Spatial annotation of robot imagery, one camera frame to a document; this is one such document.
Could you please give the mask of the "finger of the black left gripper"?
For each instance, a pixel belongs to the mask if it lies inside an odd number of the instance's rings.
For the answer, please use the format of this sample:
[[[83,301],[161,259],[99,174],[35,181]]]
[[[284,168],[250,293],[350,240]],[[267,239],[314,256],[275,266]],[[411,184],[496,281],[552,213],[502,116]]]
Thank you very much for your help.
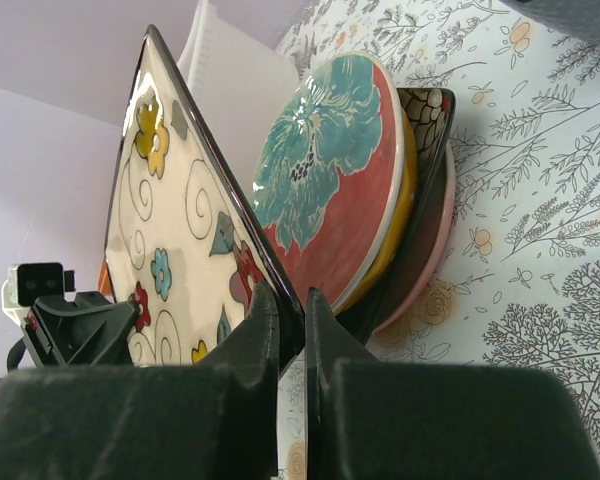
[[[38,367],[130,365],[127,337],[140,306],[98,292],[38,298],[24,317],[24,345]]]

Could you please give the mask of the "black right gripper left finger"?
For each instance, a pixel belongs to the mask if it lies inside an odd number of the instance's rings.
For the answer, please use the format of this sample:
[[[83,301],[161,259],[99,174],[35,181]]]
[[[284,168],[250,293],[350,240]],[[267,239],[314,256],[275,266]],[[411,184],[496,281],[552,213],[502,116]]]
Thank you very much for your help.
[[[0,380],[0,479],[268,479],[278,468],[279,312],[190,366],[26,369]]]

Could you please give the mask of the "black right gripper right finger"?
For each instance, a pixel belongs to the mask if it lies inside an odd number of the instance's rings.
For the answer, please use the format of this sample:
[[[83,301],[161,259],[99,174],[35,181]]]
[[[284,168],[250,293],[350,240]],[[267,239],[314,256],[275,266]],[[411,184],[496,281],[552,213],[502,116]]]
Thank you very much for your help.
[[[318,289],[305,337],[311,479],[600,479],[575,404],[549,373],[380,361]]]

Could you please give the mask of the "square floral ceramic plate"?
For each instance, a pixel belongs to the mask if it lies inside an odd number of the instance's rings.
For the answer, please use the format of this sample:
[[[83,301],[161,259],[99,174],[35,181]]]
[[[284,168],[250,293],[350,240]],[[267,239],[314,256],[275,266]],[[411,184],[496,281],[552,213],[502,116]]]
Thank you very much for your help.
[[[267,283],[281,316],[280,365],[304,345],[304,311],[160,31],[134,72],[111,192],[112,293],[139,306],[137,365],[194,364],[247,316]]]

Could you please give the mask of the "yellow plate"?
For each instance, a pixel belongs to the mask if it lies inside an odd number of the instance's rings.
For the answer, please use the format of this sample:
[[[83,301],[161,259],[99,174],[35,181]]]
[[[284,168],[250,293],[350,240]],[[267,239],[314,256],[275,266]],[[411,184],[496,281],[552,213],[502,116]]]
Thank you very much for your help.
[[[404,165],[399,194],[387,233],[378,254],[349,298],[335,309],[339,314],[352,307],[381,278],[394,259],[409,222],[418,182],[417,143],[413,128],[405,111],[402,111],[404,130]]]

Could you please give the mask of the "red plate teal flower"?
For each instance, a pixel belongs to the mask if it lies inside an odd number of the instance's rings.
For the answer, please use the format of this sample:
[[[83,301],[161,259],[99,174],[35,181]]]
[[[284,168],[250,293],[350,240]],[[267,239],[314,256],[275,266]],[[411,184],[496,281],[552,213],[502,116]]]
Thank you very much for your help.
[[[334,311],[376,260],[404,172],[404,121],[387,69],[365,52],[322,63],[273,121],[252,180],[255,215],[292,286]]]

